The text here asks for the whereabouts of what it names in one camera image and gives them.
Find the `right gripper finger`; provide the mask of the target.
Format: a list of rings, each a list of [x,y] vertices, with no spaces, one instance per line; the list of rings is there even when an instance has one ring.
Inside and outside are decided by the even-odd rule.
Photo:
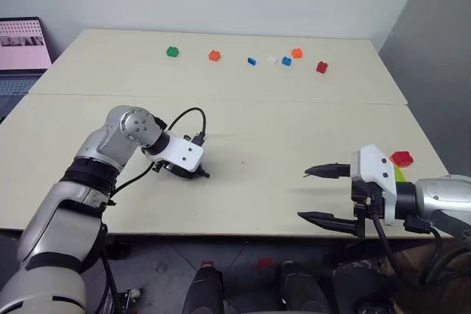
[[[357,235],[357,221],[336,218],[331,213],[298,212],[297,215],[307,222],[323,229],[350,235]]]
[[[315,165],[305,170],[304,177],[316,176],[325,179],[339,179],[350,177],[350,164],[328,163]]]

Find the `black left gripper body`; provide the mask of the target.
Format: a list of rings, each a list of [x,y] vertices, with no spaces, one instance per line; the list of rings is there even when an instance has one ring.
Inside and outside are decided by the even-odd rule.
[[[170,174],[185,180],[193,180],[202,176],[201,164],[197,166],[195,171],[187,171],[184,168],[167,161],[159,161],[153,165],[152,170],[156,173],[159,173],[160,171],[168,171]]]

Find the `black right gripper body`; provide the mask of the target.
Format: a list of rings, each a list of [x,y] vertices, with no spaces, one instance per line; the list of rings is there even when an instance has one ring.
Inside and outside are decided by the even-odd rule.
[[[354,202],[353,215],[356,217],[355,235],[365,237],[365,220],[384,217],[383,190],[374,182],[352,182],[351,199]]]

